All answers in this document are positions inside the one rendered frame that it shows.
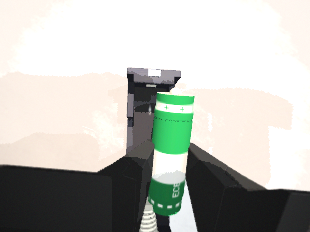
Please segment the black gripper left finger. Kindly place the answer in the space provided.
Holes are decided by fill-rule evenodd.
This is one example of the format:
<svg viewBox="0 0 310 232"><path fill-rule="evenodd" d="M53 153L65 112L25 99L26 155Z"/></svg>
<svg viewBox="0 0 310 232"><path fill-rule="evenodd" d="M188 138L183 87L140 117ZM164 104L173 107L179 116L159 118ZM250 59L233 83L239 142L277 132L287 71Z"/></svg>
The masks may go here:
<svg viewBox="0 0 310 232"><path fill-rule="evenodd" d="M0 227L139 232L154 148L148 139L97 172L0 164Z"/></svg>

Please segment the green and white battery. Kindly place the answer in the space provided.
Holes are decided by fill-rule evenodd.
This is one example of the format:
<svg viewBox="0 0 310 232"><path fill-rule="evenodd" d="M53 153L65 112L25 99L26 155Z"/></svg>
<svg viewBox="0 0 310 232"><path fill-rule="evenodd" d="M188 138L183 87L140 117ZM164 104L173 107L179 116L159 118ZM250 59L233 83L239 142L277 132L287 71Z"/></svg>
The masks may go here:
<svg viewBox="0 0 310 232"><path fill-rule="evenodd" d="M177 87L170 92L157 92L152 133L155 148L148 202L153 206L152 211L159 215L174 215L181 209L194 98L194 95L182 94Z"/></svg>

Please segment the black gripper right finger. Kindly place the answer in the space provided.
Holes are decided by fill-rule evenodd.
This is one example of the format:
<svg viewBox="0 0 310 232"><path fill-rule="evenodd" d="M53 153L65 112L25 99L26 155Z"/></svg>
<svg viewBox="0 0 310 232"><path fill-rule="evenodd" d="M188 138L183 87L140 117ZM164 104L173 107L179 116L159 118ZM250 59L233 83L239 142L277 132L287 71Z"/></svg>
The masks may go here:
<svg viewBox="0 0 310 232"><path fill-rule="evenodd" d="M310 232L310 190L267 189L192 142L185 178L197 232Z"/></svg>

